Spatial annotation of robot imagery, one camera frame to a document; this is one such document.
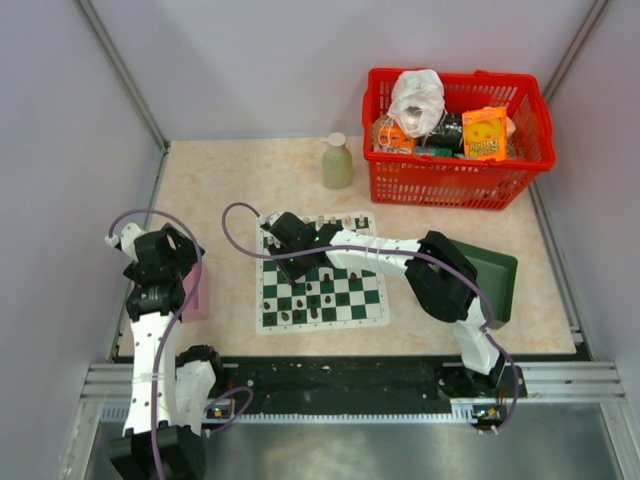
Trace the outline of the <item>green white chess mat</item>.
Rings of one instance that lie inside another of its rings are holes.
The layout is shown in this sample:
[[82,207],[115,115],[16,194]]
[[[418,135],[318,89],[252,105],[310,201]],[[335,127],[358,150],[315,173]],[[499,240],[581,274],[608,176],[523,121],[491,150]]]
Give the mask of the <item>green white chess mat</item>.
[[390,323],[385,278],[361,269],[315,268],[290,283],[273,260],[256,261],[256,331],[284,335]]

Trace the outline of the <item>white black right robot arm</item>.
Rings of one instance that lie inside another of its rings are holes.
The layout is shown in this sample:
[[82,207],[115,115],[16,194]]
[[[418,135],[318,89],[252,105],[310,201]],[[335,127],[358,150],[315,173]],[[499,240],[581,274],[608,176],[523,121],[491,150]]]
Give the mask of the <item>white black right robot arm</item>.
[[496,397],[507,355],[490,336],[495,308],[480,289],[478,270],[444,234],[413,240],[365,235],[335,224],[319,228],[291,212],[260,221],[268,252],[293,281],[313,269],[362,270],[404,280],[423,311],[447,324],[461,350],[460,367],[445,367],[439,383],[451,397]]

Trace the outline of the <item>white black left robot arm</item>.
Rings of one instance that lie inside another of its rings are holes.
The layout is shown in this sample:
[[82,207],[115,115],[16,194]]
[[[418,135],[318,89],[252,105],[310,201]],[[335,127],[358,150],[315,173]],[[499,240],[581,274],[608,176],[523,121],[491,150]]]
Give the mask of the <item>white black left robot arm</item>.
[[124,275],[133,283],[126,311],[134,340],[128,416],[109,460],[124,479],[201,479],[204,410],[227,374],[212,347],[176,347],[184,279],[204,252],[170,224],[147,232],[129,223],[106,242],[131,259]]

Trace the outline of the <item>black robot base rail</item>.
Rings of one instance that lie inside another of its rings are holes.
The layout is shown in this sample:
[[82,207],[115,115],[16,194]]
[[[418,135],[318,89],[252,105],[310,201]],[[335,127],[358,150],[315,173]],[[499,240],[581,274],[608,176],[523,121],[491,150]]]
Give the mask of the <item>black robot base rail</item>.
[[526,396],[522,370],[500,361],[483,376],[457,356],[227,356],[210,391],[230,393],[242,419],[387,419],[449,414],[477,400],[471,419],[500,425],[507,403]]

